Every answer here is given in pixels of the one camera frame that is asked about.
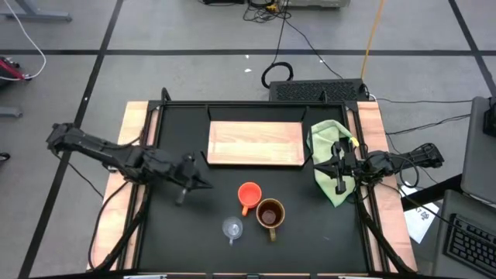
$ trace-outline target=black floor stripe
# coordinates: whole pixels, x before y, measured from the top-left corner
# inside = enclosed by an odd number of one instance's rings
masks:
[[[105,32],[102,45],[100,46],[100,50],[98,52],[95,65],[93,67],[93,70],[91,71],[88,84],[86,86],[86,89],[84,90],[84,95],[83,98],[81,99],[81,104],[79,106],[79,109],[76,114],[76,118],[74,120],[74,123],[76,124],[77,127],[81,126],[84,114],[86,113],[86,108],[88,107],[88,102],[91,97],[91,93],[93,92],[93,88],[95,87],[95,82],[97,80],[98,73],[100,72],[103,58],[105,56],[105,50],[109,46],[110,37],[112,36],[115,23],[117,22],[117,18],[119,17],[119,13],[122,8],[122,3],[123,0],[117,0],[114,11],[112,13],[112,17],[110,19],[110,22],[108,23],[109,25]],[[19,278],[22,279],[28,278],[31,273],[31,270],[33,269],[34,261],[36,259],[36,255],[38,254],[38,250],[40,249],[40,244],[41,241],[43,240],[43,235],[45,234],[45,231],[47,229],[48,222],[50,221],[50,215],[53,211],[53,207],[55,206],[55,201],[57,200],[60,186],[62,185],[62,180],[64,179],[65,171],[67,170],[67,165],[69,163],[70,158],[71,158],[71,153],[66,152],[62,156],[62,160],[59,163],[59,167],[57,168],[57,172],[55,173],[55,178],[53,179],[52,186],[50,187],[48,197],[46,198],[45,205],[43,206],[40,219],[38,221],[38,224],[36,225],[33,238],[31,239],[31,243],[29,244],[26,257],[22,262],[21,270],[19,272]]]
[[[489,92],[493,95],[496,96],[496,84],[494,84],[493,77],[491,75],[491,72],[487,69],[487,65],[484,62],[484,58],[482,58],[482,54],[477,48],[477,44],[475,43],[474,38],[472,37],[472,34],[470,34],[470,30],[468,29],[467,24],[465,23],[465,19],[463,19],[462,13],[460,9],[458,8],[458,4],[455,2],[455,0],[449,0],[449,5],[451,5],[451,9],[453,10],[453,13],[455,14],[456,20],[458,21],[458,24],[460,25],[460,28],[462,29],[463,35],[465,36],[465,39],[467,40],[467,43],[470,47],[470,50],[474,52],[474,57],[477,62],[477,65],[479,66],[480,72],[482,73],[482,76],[484,80],[486,81],[486,85],[489,88]]]
[[[19,279],[28,278],[31,273],[31,269],[33,269],[34,260],[38,254],[41,241],[43,240],[43,235],[45,234],[45,229],[47,228],[48,221],[50,220],[50,215],[52,214],[53,206],[55,205],[55,200],[59,194],[60,186],[62,185],[62,180],[64,179],[64,174],[70,158],[70,153],[64,153],[62,155],[62,160],[59,163],[52,186],[50,187],[50,191],[46,197],[45,205],[43,206],[38,225],[36,225],[33,238],[31,239],[28,251],[24,257],[24,261],[22,262],[21,271],[19,272]]]
[[[100,50],[41,50],[45,55],[98,55]],[[40,55],[38,50],[0,50],[2,55]]]
[[[99,55],[100,50],[42,50],[46,55]],[[321,55],[363,56],[365,50],[317,50]],[[274,55],[272,49],[248,50],[106,50],[105,55],[191,56],[191,55]],[[496,50],[481,50],[482,56],[496,56]],[[37,50],[0,50],[2,55],[40,55]],[[283,55],[314,55],[312,50],[279,50]],[[472,50],[371,50],[371,56],[472,56]]]

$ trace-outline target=red object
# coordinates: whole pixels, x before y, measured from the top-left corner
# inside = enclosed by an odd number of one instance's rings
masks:
[[[248,209],[258,205],[262,198],[262,189],[254,182],[246,182],[238,189],[238,198],[243,206],[242,214],[246,216]]]
[[[14,67],[8,65],[2,59],[0,59],[0,67],[4,68],[4,70],[8,71],[9,74],[14,76],[13,78],[18,78],[20,80],[24,79],[24,76],[18,70],[16,70]]]

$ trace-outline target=black keyboard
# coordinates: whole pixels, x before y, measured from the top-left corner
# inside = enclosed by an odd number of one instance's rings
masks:
[[[496,278],[496,233],[452,214],[444,253],[482,274]]]

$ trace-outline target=white paper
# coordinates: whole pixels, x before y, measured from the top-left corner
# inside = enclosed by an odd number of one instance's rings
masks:
[[[407,195],[417,192],[416,189],[408,188],[406,186],[401,186],[401,189]],[[432,210],[436,214],[439,211],[439,208],[433,203],[429,203],[424,206]],[[425,234],[427,233],[427,230],[431,226],[434,218],[435,216],[431,212],[421,207],[414,208],[405,212],[406,226],[408,227],[408,234],[410,235],[410,237],[413,238],[413,240],[416,241],[418,244],[420,244]]]

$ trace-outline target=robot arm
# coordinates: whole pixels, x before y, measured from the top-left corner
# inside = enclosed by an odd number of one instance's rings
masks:
[[[343,175],[353,176],[359,182],[375,184],[383,177],[400,173],[411,167],[441,167],[444,162],[443,156],[432,143],[423,144],[412,152],[402,154],[373,151],[365,160],[358,160],[354,152],[344,153],[341,157],[339,142],[335,142],[331,148],[331,159],[316,164],[314,168],[337,179],[336,193],[338,195],[346,191]]]
[[[134,184],[148,184],[156,179],[174,182],[184,189],[177,198],[178,205],[183,203],[189,191],[212,188],[196,168],[193,154],[185,154],[180,160],[174,161],[164,150],[110,143],[88,135],[71,123],[54,124],[46,142],[53,153],[77,151],[105,166],[115,167],[127,181]]]

